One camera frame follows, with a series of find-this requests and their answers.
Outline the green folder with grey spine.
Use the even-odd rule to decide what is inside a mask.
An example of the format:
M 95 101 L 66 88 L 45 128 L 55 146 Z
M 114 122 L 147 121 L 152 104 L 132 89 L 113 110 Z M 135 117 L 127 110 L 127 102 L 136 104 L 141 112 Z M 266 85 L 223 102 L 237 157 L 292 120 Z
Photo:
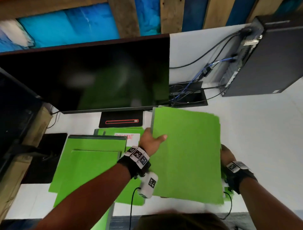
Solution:
M 91 228 L 91 230 L 109 230 L 114 205 L 115 203 L 111 205 L 111 207 L 106 211 L 102 218 Z

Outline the black desktop computer tower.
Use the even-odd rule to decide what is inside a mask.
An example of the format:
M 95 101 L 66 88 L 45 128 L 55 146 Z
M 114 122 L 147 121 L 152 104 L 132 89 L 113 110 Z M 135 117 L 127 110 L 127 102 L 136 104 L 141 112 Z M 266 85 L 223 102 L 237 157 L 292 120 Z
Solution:
M 223 97 L 281 93 L 303 76 L 303 12 L 256 16 L 240 37 L 219 83 Z

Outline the person's right forearm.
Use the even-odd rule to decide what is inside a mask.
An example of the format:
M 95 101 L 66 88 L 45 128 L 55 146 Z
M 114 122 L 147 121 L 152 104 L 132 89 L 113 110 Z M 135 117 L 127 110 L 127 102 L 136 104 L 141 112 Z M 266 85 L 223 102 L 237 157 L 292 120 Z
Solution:
M 303 220 L 255 179 L 244 178 L 239 190 L 257 230 L 303 230 Z

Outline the person's left hand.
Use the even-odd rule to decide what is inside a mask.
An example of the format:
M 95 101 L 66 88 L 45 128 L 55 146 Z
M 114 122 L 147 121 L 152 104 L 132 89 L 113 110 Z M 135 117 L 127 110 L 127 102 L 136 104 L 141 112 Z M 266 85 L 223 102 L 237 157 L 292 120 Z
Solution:
M 154 139 L 151 128 L 146 128 L 139 140 L 139 147 L 142 148 L 149 157 L 154 155 L 160 147 L 160 145 L 154 144 Z

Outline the green folder with white label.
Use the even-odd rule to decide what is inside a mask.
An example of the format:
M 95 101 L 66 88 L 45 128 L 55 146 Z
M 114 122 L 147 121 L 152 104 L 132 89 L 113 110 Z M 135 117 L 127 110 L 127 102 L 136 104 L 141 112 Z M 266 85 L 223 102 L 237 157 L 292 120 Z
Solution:
M 144 129 L 140 128 L 105 128 L 105 129 L 97 129 L 95 130 L 94 134 L 97 135 L 106 135 L 106 136 L 126 136 L 126 147 L 122 153 L 129 150 L 132 146 L 138 146 L 139 139 L 142 136 Z M 141 181 L 139 178 L 133 178 L 127 184 L 127 186 L 123 189 L 121 194 L 116 199 L 116 203 L 123 203 L 123 204 L 131 204 L 132 194 L 135 188 L 139 187 Z

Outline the person's left forearm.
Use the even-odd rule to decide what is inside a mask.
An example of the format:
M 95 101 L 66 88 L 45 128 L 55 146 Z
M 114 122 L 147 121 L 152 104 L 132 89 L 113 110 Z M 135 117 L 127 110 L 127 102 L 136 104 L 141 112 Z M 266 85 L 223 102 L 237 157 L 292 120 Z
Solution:
M 34 230 L 90 230 L 130 180 L 128 168 L 116 163 L 68 195 Z

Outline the black side monitor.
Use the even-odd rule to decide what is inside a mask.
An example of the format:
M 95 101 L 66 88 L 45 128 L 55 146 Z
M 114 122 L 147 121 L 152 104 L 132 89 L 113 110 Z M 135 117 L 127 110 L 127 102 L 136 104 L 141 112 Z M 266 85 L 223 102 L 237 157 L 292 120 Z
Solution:
M 43 102 L 0 72 L 0 181 L 13 160 L 9 149 L 21 144 Z

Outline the person's right hand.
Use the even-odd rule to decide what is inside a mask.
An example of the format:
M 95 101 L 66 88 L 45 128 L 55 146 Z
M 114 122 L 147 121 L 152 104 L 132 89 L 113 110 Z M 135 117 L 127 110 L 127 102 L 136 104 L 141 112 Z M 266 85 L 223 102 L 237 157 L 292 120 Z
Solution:
M 221 165 L 223 167 L 226 167 L 230 163 L 236 161 L 236 158 L 233 155 L 233 153 L 231 152 L 231 150 L 223 144 L 221 144 L 220 159 L 221 159 Z

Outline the black monitor stand base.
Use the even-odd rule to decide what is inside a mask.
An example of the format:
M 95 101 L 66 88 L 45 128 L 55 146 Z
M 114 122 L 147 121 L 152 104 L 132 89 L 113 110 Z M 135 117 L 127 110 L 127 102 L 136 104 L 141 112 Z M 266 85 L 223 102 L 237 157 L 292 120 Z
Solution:
M 144 110 L 102 112 L 99 128 L 130 128 L 143 125 Z

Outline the brown cardboard box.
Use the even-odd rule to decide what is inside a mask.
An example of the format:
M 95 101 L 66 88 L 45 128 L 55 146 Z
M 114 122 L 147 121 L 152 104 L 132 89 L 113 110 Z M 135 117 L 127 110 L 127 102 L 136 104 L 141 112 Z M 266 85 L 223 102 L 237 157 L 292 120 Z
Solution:
M 52 119 L 52 115 L 42 106 L 30 125 L 21 144 L 16 143 L 9 149 L 12 161 L 0 181 L 0 224 L 5 219 L 21 186 L 32 158 L 45 155 L 38 145 Z

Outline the plain green folder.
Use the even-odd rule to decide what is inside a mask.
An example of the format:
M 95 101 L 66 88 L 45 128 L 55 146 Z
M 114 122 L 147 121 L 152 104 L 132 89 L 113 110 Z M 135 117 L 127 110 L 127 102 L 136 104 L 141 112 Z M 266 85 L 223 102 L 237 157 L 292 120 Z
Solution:
M 73 150 L 60 179 L 54 207 L 77 188 L 112 167 L 120 155 L 121 151 Z

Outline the black flat monitor base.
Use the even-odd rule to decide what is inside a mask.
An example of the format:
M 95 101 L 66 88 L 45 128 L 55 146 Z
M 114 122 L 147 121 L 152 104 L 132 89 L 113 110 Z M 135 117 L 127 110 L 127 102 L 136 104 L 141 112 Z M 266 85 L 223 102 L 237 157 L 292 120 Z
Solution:
M 67 136 L 67 133 L 43 135 L 38 149 L 42 150 L 45 155 L 37 155 L 32 158 L 21 184 L 49 184 L 52 182 Z

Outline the large green folder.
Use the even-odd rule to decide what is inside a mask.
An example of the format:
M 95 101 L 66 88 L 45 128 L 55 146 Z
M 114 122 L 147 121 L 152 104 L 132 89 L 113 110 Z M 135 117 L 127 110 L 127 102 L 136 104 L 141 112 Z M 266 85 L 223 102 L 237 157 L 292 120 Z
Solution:
M 158 176 L 154 196 L 224 203 L 221 180 L 221 124 L 212 113 L 154 107 L 153 137 L 167 139 L 150 158 Z

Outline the large black monitor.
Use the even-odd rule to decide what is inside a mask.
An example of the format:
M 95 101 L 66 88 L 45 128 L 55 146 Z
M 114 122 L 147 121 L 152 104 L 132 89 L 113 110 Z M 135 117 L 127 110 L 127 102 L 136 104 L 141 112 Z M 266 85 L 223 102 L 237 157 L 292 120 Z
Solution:
M 0 53 L 0 70 L 62 113 L 169 104 L 170 36 Z

